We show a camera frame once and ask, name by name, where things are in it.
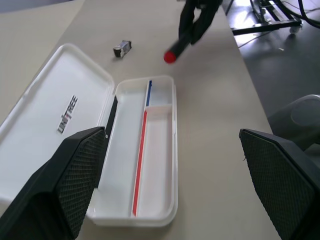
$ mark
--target textured gripper pad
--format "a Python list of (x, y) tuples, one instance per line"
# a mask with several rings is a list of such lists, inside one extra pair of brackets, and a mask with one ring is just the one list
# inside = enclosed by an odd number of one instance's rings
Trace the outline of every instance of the textured gripper pad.
[(58, 200), (74, 238), (79, 234), (95, 188), (104, 140), (103, 130), (83, 140), (57, 187)]
[(272, 142), (242, 132), (255, 191), (282, 240), (295, 239), (315, 197), (312, 186)]

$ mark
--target open plastic case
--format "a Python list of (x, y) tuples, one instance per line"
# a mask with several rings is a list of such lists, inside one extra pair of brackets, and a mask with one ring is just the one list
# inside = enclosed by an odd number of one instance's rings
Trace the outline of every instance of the open plastic case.
[(74, 45), (54, 53), (0, 127), (0, 215), (64, 139), (105, 127), (86, 216), (102, 226), (171, 222), (178, 208), (174, 81), (125, 80), (113, 92), (112, 77)]

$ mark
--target unitree logo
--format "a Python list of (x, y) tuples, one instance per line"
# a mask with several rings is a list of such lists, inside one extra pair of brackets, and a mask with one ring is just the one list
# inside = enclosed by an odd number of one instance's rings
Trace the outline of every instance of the unitree logo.
[(62, 120), (61, 120), (59, 127), (57, 129), (57, 131), (59, 133), (62, 134), (64, 132), (68, 121), (72, 118), (71, 114), (76, 106), (77, 101), (78, 101), (78, 98), (75, 95), (73, 95), (73, 97), (69, 103), (69, 106), (66, 108), (65, 113), (63, 115), (61, 115)]

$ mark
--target beige table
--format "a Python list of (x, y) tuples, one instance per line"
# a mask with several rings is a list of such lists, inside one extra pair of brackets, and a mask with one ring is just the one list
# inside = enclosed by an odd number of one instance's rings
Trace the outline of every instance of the beige table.
[(85, 0), (0, 13), (0, 123)]
[[(98, 227), (86, 219), (79, 240), (280, 239), (255, 193), (238, 138), (240, 128), (271, 130), (223, 11), (176, 64), (163, 61), (177, 38), (182, 7), (175, 0), (86, 0), (52, 49), (76, 44), (116, 84), (171, 75), (177, 90), (179, 201), (174, 221), (152, 229)], [(112, 48), (121, 40), (131, 40), (133, 48), (115, 60)]]

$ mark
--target battery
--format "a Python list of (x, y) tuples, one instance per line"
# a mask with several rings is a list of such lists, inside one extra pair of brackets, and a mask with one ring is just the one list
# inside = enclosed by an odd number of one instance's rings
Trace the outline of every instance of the battery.
[(113, 48), (113, 52), (117, 58), (123, 58), (131, 48), (131, 41), (123, 40), (119, 45)]

